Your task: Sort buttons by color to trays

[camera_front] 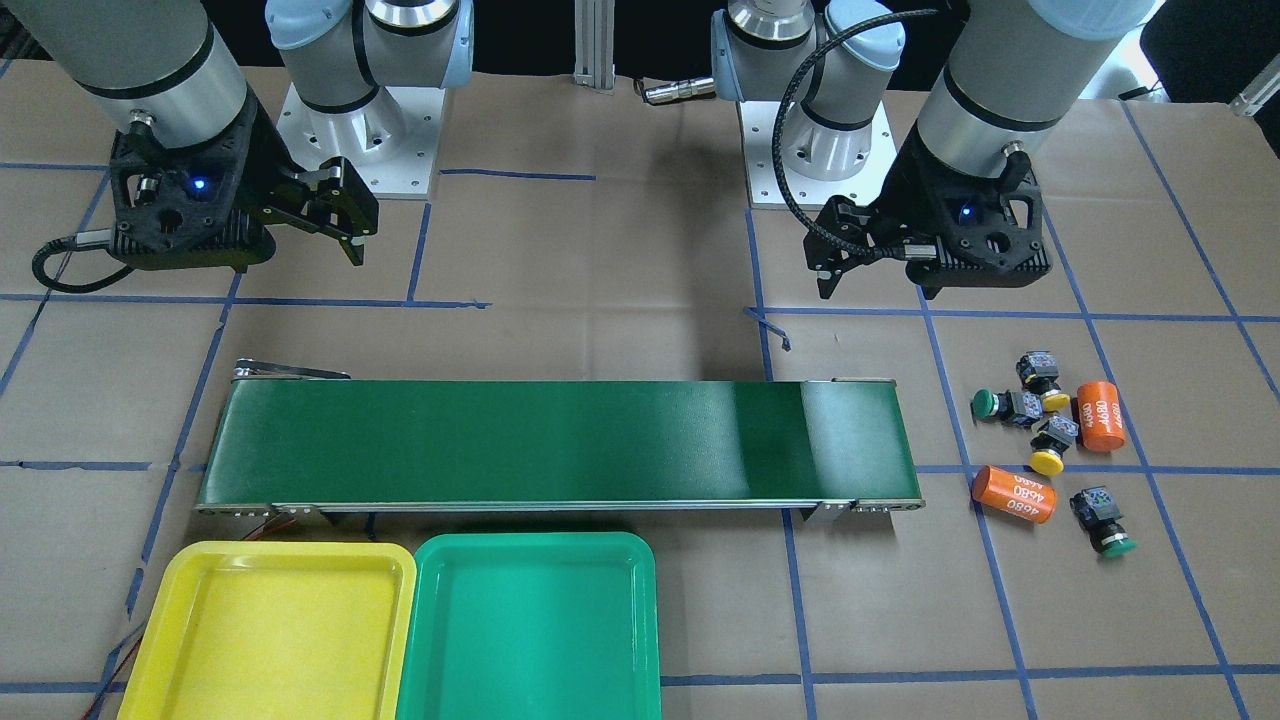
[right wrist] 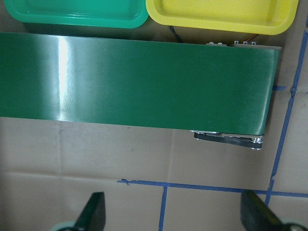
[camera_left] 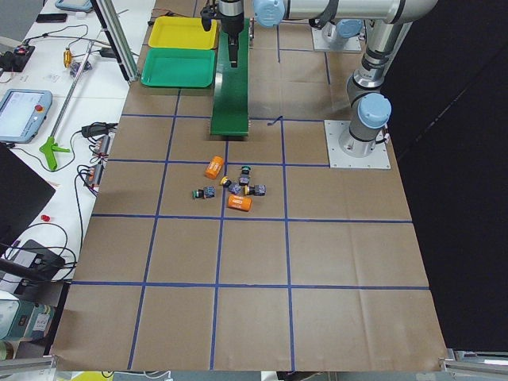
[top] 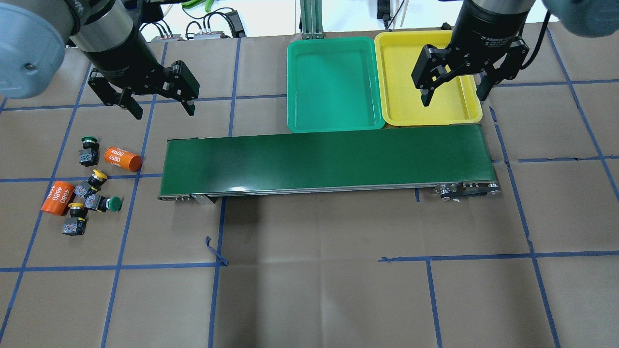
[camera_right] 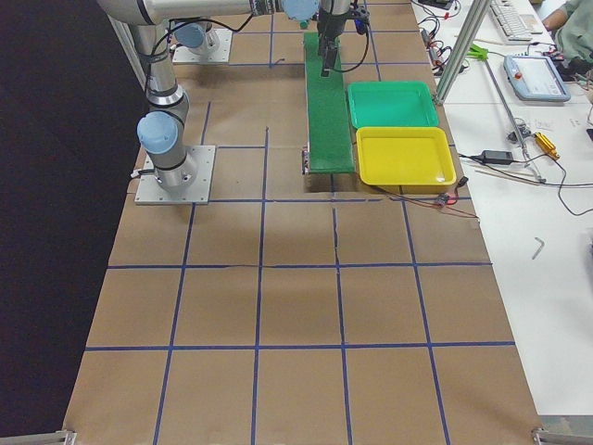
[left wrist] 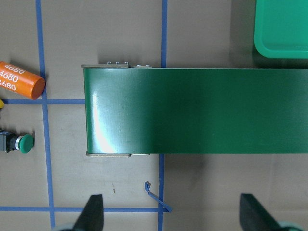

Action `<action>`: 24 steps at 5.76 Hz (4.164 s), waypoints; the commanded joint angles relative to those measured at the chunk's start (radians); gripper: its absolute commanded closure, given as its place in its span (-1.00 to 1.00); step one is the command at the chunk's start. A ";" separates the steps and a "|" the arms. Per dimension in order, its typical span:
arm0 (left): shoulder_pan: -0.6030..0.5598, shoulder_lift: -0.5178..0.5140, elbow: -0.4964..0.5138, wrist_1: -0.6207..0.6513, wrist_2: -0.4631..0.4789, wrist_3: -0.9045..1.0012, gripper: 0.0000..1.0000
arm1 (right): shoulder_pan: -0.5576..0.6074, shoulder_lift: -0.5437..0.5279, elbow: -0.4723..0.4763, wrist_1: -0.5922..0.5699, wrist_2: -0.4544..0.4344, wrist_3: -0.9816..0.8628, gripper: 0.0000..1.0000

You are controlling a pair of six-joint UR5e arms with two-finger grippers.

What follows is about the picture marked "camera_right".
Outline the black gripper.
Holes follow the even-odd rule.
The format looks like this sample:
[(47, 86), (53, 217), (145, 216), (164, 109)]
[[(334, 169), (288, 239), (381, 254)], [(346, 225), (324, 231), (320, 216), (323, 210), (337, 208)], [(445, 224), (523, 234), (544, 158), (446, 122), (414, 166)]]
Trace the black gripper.
[(357, 1), (321, 0), (317, 30), (321, 46), (322, 77), (328, 77), (330, 70), (335, 70), (339, 47), (334, 43), (344, 32), (348, 20), (355, 22), (359, 34), (364, 34), (370, 25), (370, 13)]

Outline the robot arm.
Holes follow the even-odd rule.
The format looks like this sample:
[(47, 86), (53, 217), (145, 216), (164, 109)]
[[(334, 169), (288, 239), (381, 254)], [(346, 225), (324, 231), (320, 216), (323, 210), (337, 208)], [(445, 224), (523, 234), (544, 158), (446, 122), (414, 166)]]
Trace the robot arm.
[(185, 24), (180, 20), (174, 22), (176, 31), (173, 33), (177, 42), (196, 54), (214, 51), (220, 46), (220, 39), (210, 22), (192, 22)]
[(339, 37), (348, 21), (358, 34), (370, 35), (370, 14), (356, 1), (102, 1), (112, 19), (125, 24), (144, 72), (148, 113), (137, 135), (154, 165), (157, 185), (185, 191), (196, 178), (198, 164), (182, 143), (189, 99), (178, 84), (168, 41), (174, 37), (196, 51), (226, 26), (218, 16), (247, 19), (284, 12), (294, 21), (316, 19), (317, 30), (304, 35), (308, 146), (304, 173), (352, 173), (355, 170), (343, 82)]

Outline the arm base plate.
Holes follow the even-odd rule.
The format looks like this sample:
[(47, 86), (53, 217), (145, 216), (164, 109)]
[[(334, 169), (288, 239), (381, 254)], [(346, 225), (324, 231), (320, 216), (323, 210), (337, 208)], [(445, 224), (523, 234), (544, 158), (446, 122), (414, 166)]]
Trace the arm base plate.
[(215, 146), (184, 146), (184, 163), (172, 171), (156, 169), (146, 157), (134, 202), (138, 205), (207, 205), (215, 164)]
[(177, 40), (172, 62), (176, 65), (228, 64), (233, 33), (226, 29), (191, 28), (174, 33)]

